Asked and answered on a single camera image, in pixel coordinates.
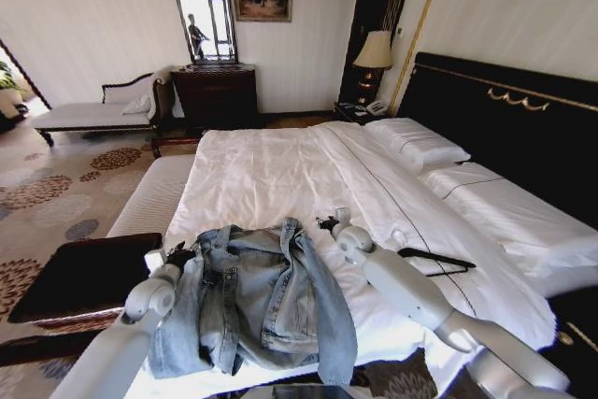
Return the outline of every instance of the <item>chaise lounge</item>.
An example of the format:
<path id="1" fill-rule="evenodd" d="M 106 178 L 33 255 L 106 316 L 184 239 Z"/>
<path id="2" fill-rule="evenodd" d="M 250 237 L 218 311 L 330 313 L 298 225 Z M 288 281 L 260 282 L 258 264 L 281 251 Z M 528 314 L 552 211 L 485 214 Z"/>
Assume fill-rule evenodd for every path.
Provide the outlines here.
<path id="1" fill-rule="evenodd" d="M 174 89 L 168 69 L 148 73 L 120 84 L 102 86 L 102 103 L 62 105 L 35 117 L 31 125 L 51 147 L 55 131 L 155 130 L 160 133 L 164 117 L 174 104 Z M 145 101 L 140 112 L 123 113 L 133 102 Z"/>

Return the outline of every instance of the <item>wooden floor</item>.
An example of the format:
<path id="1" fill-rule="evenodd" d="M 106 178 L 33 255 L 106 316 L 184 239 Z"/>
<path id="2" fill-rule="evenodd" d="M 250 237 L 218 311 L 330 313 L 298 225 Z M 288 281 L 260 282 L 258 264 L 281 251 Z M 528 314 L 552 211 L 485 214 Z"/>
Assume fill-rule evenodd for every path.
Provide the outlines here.
<path id="1" fill-rule="evenodd" d="M 273 117 L 266 119 L 264 128 L 307 128 L 326 121 L 332 121 L 333 114 L 314 114 L 305 116 Z"/>

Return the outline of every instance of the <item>denim jacket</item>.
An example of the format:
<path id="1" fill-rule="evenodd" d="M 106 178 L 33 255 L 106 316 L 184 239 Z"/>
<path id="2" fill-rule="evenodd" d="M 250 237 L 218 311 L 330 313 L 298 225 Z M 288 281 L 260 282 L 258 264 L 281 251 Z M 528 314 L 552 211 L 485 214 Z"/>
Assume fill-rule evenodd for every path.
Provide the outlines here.
<path id="1" fill-rule="evenodd" d="M 357 356 L 349 308 L 296 219 L 247 231 L 200 234 L 171 315 L 156 331 L 146 368 L 156 378 L 243 360 L 267 369 L 319 362 L 324 383 L 347 384 Z"/>

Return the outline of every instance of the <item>lampshade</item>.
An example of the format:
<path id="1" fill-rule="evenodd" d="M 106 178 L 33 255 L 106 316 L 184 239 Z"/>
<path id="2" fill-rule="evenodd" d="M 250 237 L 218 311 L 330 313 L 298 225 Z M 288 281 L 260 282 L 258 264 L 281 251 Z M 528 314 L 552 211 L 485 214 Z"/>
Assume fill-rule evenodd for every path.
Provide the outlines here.
<path id="1" fill-rule="evenodd" d="M 377 69 L 391 68 L 391 32 L 368 33 L 363 49 L 353 64 Z"/>

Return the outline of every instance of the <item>black hanger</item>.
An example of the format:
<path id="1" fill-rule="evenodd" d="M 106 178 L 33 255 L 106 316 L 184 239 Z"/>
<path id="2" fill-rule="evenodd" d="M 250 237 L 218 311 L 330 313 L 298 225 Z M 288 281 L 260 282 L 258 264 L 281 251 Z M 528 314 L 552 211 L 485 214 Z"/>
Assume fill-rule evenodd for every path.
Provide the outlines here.
<path id="1" fill-rule="evenodd" d="M 445 276 L 445 275 L 454 275 L 457 273 L 467 273 L 469 268 L 476 268 L 475 264 L 471 262 L 462 261 L 461 259 L 454 259 L 449 256 L 443 256 L 441 254 L 435 254 L 430 251 L 422 251 L 421 249 L 415 248 L 402 248 L 399 249 L 399 255 L 402 257 L 421 257 L 422 259 L 429 259 L 431 261 L 437 262 L 444 262 L 446 264 L 457 265 L 463 268 L 463 270 L 454 270 L 454 271 L 443 271 L 442 273 L 432 273 L 430 275 L 426 275 L 427 278 L 433 278 L 435 276 Z"/>

